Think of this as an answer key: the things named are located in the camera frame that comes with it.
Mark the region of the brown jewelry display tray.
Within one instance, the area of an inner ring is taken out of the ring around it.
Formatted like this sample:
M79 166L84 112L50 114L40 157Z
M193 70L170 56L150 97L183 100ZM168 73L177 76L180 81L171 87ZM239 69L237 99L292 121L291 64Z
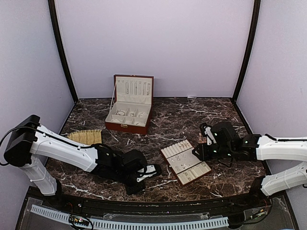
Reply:
M211 171L206 162L193 155L193 150L194 147L188 140L183 140L160 150L161 155L182 186L202 178Z

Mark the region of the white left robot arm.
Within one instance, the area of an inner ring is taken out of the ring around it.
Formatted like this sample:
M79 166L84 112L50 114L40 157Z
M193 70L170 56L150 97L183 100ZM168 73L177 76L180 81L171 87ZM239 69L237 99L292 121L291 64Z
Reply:
M9 130L10 136L4 152L5 162L22 169L36 184L40 192L57 209L63 209L68 199L60 192L60 183L52 177L39 157L46 156L76 166L85 172L111 179L125 185L127 194L144 189L144 179L157 175L157 169L149 165L142 152L115 151L103 143L84 145L55 134L39 123L40 118L31 115Z

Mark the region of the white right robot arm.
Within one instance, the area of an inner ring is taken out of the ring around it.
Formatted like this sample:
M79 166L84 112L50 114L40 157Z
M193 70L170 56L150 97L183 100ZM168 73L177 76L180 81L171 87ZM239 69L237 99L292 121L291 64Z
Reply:
M211 144L201 143L193 151L201 161L231 158L236 161L289 160L299 161L295 167L254 180L245 204L255 208L264 196L307 184L307 139L274 138L266 135L246 135L244 138L226 138L214 133Z

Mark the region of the red wooden jewelry box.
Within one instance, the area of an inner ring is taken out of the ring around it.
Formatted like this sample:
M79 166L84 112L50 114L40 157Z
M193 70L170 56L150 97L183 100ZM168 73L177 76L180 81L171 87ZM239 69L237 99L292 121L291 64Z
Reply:
M146 135L152 118L153 76L114 75L108 130Z

